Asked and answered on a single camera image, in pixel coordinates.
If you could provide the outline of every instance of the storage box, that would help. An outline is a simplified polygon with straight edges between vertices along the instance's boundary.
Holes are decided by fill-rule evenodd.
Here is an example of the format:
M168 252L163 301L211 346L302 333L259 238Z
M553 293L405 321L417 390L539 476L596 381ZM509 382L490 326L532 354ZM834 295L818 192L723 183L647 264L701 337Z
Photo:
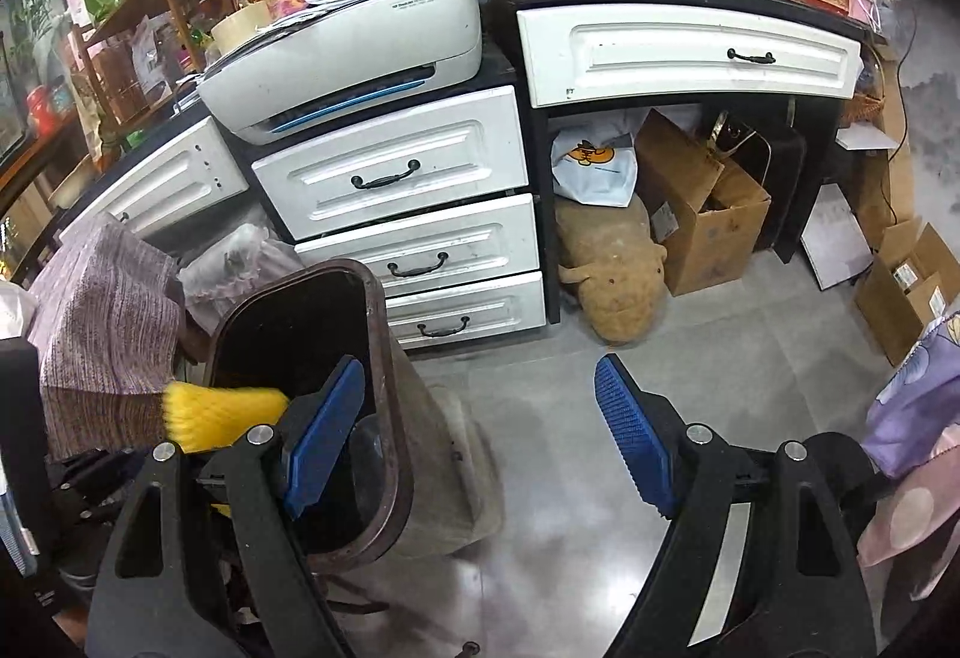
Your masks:
M666 286L683 295L739 279L770 196L731 158L714 156L656 110L637 134L637 194L666 247Z
M874 124L895 142L904 138L904 101L896 84L896 58L887 46L877 48L885 81L883 110ZM884 231L914 217L913 164L909 137L899 151L865 152L856 181L854 211L860 229L872 249L880 249Z
M856 292L857 307L894 366L960 293L960 262L933 226L917 233L920 219L887 228Z

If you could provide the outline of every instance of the printer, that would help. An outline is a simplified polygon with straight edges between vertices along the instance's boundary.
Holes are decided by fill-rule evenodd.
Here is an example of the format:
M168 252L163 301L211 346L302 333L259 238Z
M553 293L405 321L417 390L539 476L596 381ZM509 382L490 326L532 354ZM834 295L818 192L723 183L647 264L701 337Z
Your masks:
M198 93L257 145L459 84L480 70L477 0L346 0L275 22L215 62Z

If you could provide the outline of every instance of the black metal handle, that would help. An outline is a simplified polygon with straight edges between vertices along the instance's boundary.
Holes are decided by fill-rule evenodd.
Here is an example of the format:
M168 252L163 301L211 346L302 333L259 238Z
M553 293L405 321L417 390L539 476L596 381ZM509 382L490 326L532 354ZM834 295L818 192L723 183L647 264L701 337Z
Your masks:
M432 274L438 268L443 268L443 264L450 259L450 255L446 252L438 252L437 260L439 261L436 265L431 265L428 268L411 268L409 271L397 271L397 264L395 262L387 263L387 270L390 271L397 279L409 279L411 276L425 276L426 274Z
M421 323L416 326L416 329L421 332L421 335L425 335L427 338L446 338L448 335L456 335L458 333L464 332L467 329L469 324L469 317L461 317L460 322L463 324L459 328L449 328L447 330L435 330L435 332L428 333L426 332L426 325Z
M737 54L736 49L727 49L727 59L743 60L743 62L756 62L757 65L773 65L774 62L776 62L776 57L774 57L770 52L767 52L762 57L744 57L742 54Z
M354 176L350 179L350 183L357 188L357 190L376 190L378 187L385 187L386 185L396 184L403 179L406 179L411 173L419 170L419 160L411 160L407 163L407 167L410 169L406 173L398 173L396 176L384 176L382 179L374 179L372 182L364 183L363 179L359 176Z

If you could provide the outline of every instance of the white cabinet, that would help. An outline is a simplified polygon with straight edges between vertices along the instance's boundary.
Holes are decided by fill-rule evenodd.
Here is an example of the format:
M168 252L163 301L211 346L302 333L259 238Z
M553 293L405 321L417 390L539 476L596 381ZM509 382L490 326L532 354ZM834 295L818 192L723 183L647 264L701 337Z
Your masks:
M66 228L109 212L150 236L247 189L213 118L193 125L121 176Z
M352 257L387 297L539 268L529 193L337 233L296 247L306 265Z
M403 348L539 328L546 324L539 271L387 300L390 331Z
M512 86L327 133L253 172L295 241L527 184Z
M833 33L700 6L563 6L517 21L534 108L679 92L851 98L860 59L859 43Z

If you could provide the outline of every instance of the plush toy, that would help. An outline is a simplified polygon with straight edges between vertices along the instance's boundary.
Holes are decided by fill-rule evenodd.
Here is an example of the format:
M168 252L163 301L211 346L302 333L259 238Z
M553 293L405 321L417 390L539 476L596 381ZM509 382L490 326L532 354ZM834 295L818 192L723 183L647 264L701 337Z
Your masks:
M640 338L664 298L666 250L650 238L647 209L634 196L626 209L557 198L566 262L563 284L577 284L580 305L597 334L612 344Z

